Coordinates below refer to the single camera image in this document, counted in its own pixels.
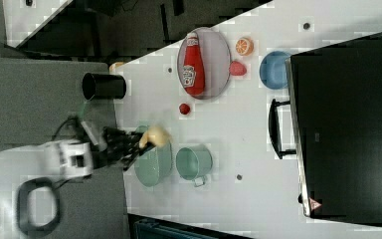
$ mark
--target blue bowl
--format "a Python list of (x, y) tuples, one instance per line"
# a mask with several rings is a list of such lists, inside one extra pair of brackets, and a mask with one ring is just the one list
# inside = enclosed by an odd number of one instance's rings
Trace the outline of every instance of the blue bowl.
[(290, 57), (286, 52), (268, 53), (260, 65), (260, 78), (263, 84), (272, 90), (282, 89), (287, 86), (287, 68), (285, 60)]

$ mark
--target mug handle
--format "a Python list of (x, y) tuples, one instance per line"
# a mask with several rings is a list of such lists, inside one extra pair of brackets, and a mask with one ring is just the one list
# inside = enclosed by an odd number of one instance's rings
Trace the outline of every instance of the mug handle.
[[(202, 181), (201, 184), (198, 184), (198, 183), (196, 182), (196, 179), (198, 179), (198, 178), (201, 178), (201, 181)], [(203, 185), (206, 184), (206, 176), (197, 177), (197, 178), (193, 179), (193, 181), (194, 181), (194, 187), (200, 187), (200, 186), (203, 186)]]

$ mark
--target ketchup bottle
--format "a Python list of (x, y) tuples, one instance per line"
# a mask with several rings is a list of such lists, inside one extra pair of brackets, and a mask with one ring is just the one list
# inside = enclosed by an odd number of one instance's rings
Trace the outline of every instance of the ketchup bottle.
[(206, 82), (200, 45), (198, 44), (196, 33), (189, 33), (186, 40), (187, 49), (184, 60), (183, 86), (189, 95), (198, 96), (204, 92)]

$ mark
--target small red tomato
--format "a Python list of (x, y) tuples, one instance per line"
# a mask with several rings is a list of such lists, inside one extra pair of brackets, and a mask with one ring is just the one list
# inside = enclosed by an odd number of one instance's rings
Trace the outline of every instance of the small red tomato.
[(181, 104), (181, 106), (179, 106), (179, 112), (183, 115), (188, 115), (191, 112), (191, 108), (187, 104)]

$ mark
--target green mug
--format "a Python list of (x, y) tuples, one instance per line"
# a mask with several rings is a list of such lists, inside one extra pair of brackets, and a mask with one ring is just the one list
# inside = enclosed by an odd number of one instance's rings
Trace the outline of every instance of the green mug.
[[(206, 174), (210, 172), (212, 166), (210, 151), (202, 144), (182, 147), (176, 154), (176, 169), (179, 175), (185, 180), (194, 181), (195, 187), (206, 184)], [(202, 183), (198, 184), (197, 178), (201, 178)]]

